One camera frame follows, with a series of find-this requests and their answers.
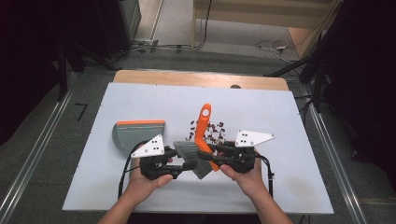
cable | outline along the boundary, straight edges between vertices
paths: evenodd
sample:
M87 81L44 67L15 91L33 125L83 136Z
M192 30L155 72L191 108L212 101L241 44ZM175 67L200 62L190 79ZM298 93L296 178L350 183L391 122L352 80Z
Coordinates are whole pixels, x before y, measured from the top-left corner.
M125 174L128 173L128 172L131 172L132 170L135 170L137 168L140 168L140 166L136 166L135 168L132 168L132 169L129 169L129 170L125 171Z
M124 166L124 169L123 169L123 171L122 171L122 176L121 176L120 183L119 183L119 197L120 197L121 194L122 194L123 181L124 181L124 178L125 178L125 174L128 173L129 171L135 169L135 168L133 168L133 169L127 171L129 162L131 161L131 155L132 155L132 153L134 153L141 145L146 144L148 141L149 141L149 140L145 140L145 141L139 142L136 146L134 146L134 148L132 148L131 152L129 153L128 158L126 159L125 166Z
M206 18L205 18L205 34L204 34L204 39L198 46L194 46L191 48L190 45L157 45L157 46L150 46L146 45L144 43L140 43L139 47L133 48L128 50L128 52L134 52L134 51L140 51L142 49L184 49L184 50L199 50L201 49L207 40L207 23L209 21L209 15L210 15L210 8L212 6L212 0L209 1L209 7L207 8L207 13L206 13Z
M271 165L270 162L268 161L267 158L264 156L260 155L259 153L256 153L256 158L262 159L265 165L267 165L267 170L268 170L268 192L270 193L271 197L274 198L274 189L273 189L273 180L274 180L274 173L271 171Z

gray floor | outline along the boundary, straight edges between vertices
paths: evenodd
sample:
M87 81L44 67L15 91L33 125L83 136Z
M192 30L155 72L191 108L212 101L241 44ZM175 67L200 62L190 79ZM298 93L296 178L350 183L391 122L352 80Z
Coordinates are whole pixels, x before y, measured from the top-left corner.
M247 76L259 76L284 66L283 62L276 59L267 59L264 63L262 58L258 57L191 51L175 54L171 50L158 50L153 54L130 53L122 58L117 65L123 66L125 69L209 71ZM97 212L64 212L62 205L105 93L106 85L114 75L115 72L107 71L100 65L88 67L84 74L79 75L69 104L9 223L93 223L103 215L103 213ZM301 84L296 77L286 74L284 78L289 81L290 90L296 96L303 94ZM44 127L54 107L57 91L55 88L50 92L25 120L12 139L0 147L0 193L2 196L21 169L39 132ZM77 119L82 108L76 103L88 105L80 121ZM296 103L302 107L304 100L296 100ZM329 113L325 104L322 107L326 124L358 197L362 199L394 198L395 193L381 170L370 163L350 159L352 148L340 121ZM329 160L323 150L318 132L309 116L306 121L306 131L335 212L334 215L312 216L311 222L353 223ZM369 223L390 223L392 220L396 220L394 204L364 203L362 207ZM290 218L294 223L297 223L301 217L290 215Z

black cable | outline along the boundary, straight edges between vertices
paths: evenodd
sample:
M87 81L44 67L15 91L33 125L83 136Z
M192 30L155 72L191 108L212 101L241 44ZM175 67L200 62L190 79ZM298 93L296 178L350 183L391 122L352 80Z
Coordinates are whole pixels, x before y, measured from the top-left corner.
M122 171L122 176L121 176L120 183L119 183L119 197L122 194L123 181L124 181L124 178L125 178L125 174L129 172L129 171L127 171L127 169L128 169L129 162L131 161L132 153L134 153L141 145L146 144L148 141L149 140L145 140L145 141L139 142L136 146L134 146L134 148L132 148L131 152L129 153L128 158L126 159L125 166L124 166L124 169Z
M132 169L129 169L129 170L125 171L125 174L128 173L128 172L131 172L132 170L135 170L137 168L140 168L140 166L136 166L135 168L132 168Z
M274 173L271 171L271 165L267 158L260 154L256 154L256 158L262 159L265 165L267 165L267 172L268 172L268 192L270 193L271 197L274 198L274 189L273 189L273 180L274 180Z

white board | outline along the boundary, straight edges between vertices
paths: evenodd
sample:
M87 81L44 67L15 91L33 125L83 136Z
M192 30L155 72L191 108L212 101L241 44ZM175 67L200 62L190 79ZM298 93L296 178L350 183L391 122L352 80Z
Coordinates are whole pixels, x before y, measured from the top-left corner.
M126 161L126 153L117 149L111 138L117 121L164 119L163 141L173 147L174 141L189 138L191 122L198 119L205 103L212 105L210 122L222 124L227 140L234 140L239 129L276 136L257 149L271 162L274 197L286 213L333 213L291 92L122 83L107 87L63 210L103 211L117 200ZM264 164L262 174L267 184ZM248 214L255 209L221 171L202 180L188 171L154 191L136 212Z

